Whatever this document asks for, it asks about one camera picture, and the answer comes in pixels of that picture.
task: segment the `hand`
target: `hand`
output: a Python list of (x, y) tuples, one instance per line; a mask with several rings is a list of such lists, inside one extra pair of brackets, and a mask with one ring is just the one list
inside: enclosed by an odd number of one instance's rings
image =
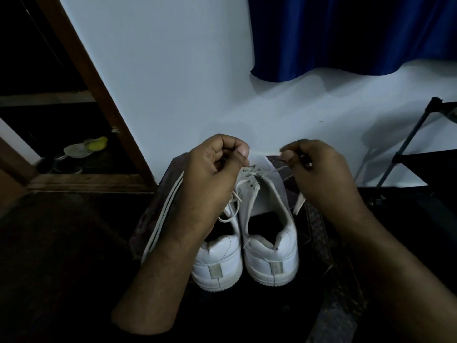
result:
[[(304, 167), (300, 155), (308, 155), (312, 166)], [(306, 200), (333, 224), (368, 211), (344, 156), (328, 144), (317, 139), (301, 139), (282, 147), (281, 156), (294, 172)]]
[(203, 238), (230, 201), (239, 170), (249, 166), (248, 155), (247, 143), (221, 134), (191, 150), (184, 170), (180, 214), (202, 227)]

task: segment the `shoelace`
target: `shoelace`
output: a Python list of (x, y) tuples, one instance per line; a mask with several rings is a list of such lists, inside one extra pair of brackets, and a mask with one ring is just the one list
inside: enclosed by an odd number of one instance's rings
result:
[(222, 219), (221, 217), (218, 217), (218, 220), (221, 223), (228, 223), (228, 222), (232, 221), (237, 216), (237, 214), (239, 212), (239, 205), (240, 205), (241, 202), (243, 202), (241, 200), (241, 198), (238, 196), (237, 191), (238, 191), (238, 188), (239, 188), (239, 186), (241, 184), (249, 182), (251, 180), (251, 179), (247, 179), (248, 177), (252, 177), (253, 180), (258, 182), (255, 179), (255, 177), (263, 178), (263, 177), (269, 175), (270, 173), (278, 172), (279, 170), (282, 170), (283, 168), (286, 168), (286, 167), (289, 167), (289, 166), (282, 166), (280, 168), (277, 168), (277, 169), (274, 169), (274, 170), (271, 170), (271, 171), (265, 171), (262, 168), (257, 167), (257, 165), (253, 165), (253, 166), (249, 166), (249, 167), (243, 168), (241, 171), (249, 172), (249, 173), (246, 175), (246, 179), (242, 179), (242, 180), (237, 182), (237, 184), (235, 185), (235, 189), (232, 191), (232, 198), (229, 201), (229, 203), (236, 202), (236, 211), (230, 218)]

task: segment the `blue curtain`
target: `blue curtain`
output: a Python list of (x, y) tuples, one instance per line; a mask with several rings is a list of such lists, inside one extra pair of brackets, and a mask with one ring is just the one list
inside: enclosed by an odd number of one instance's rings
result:
[(248, 0), (261, 80), (317, 67), (390, 74), (417, 58), (457, 59), (457, 0)]

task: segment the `forearm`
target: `forearm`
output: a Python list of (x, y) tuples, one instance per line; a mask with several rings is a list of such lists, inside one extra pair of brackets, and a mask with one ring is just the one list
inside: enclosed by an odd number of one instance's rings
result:
[(123, 330), (152, 335), (168, 331), (174, 323), (204, 230), (184, 220), (168, 226), (149, 254), (127, 292), (112, 311), (111, 319)]
[(368, 210), (357, 219), (334, 223), (369, 289), (403, 334), (418, 342), (457, 337), (454, 294)]

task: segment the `wooden door frame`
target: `wooden door frame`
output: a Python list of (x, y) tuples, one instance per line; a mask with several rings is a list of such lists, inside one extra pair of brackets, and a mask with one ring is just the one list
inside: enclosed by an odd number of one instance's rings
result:
[(136, 144), (132, 134), (124, 122), (116, 104), (106, 89), (94, 64), (87, 54), (81, 40), (73, 28), (62, 4), (59, 0), (35, 0), (45, 15), (49, 24), (60, 40), (77, 71), (86, 83), (89, 91), (99, 104), (106, 120), (113, 129), (118, 130), (117, 136), (127, 155), (137, 168), (144, 183), (149, 188), (156, 188), (154, 177), (146, 163), (143, 154)]

